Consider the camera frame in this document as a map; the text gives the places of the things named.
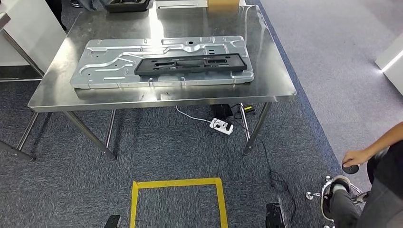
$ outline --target yellow tape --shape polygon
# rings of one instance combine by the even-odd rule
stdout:
[[[228,227],[227,212],[225,210],[224,189],[222,187],[221,178],[200,178],[200,179],[184,179],[184,180],[162,180],[162,181],[148,181],[148,182],[135,182],[132,186],[132,206],[130,209],[130,228],[135,227],[137,197],[139,189],[151,188],[165,188],[165,187],[183,187],[195,185],[208,185],[215,184],[217,190],[218,208],[220,211],[220,223],[222,228]]]
[[[136,222],[136,208],[137,208],[137,196],[139,187],[136,181],[133,181],[132,186],[132,206],[130,208],[130,228],[134,228]]]

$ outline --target white cable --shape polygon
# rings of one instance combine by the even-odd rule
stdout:
[[[208,123],[211,123],[211,121],[208,121],[208,120],[205,120],[205,119],[199,119],[199,118],[196,118],[196,117],[193,117],[193,116],[189,116],[188,114],[186,114],[186,113],[184,113],[184,112],[181,112],[181,111],[179,110],[178,106],[176,106],[176,110],[177,110],[179,113],[181,113],[181,114],[183,114],[183,115],[185,115],[185,116],[187,116],[187,117],[189,117],[189,118],[191,118],[191,119],[193,119],[193,120],[200,120],[200,121],[206,121],[206,122],[208,122]]]

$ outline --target black plastic tray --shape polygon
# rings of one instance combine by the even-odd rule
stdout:
[[[143,12],[147,10],[150,0],[111,0],[105,8],[110,13]]]
[[[183,56],[142,59],[136,75],[188,74],[200,72],[242,71],[248,66],[239,54]]]

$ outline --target white power strip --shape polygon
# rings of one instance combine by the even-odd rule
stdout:
[[[230,126],[228,127],[227,122],[219,120],[217,118],[214,118],[211,123],[210,123],[210,127],[212,129],[215,129],[219,132],[222,132],[224,134],[230,135],[232,133],[232,131],[234,130],[234,125],[230,124]]]

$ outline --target table top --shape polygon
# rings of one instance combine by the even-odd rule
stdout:
[[[237,85],[75,89],[70,79],[89,40],[241,35],[255,79]],[[140,13],[83,12],[28,106],[36,112],[286,101],[296,95],[278,49],[256,6],[149,9]]]
[[[0,12],[0,31],[7,25],[10,21],[10,17],[5,12]]]

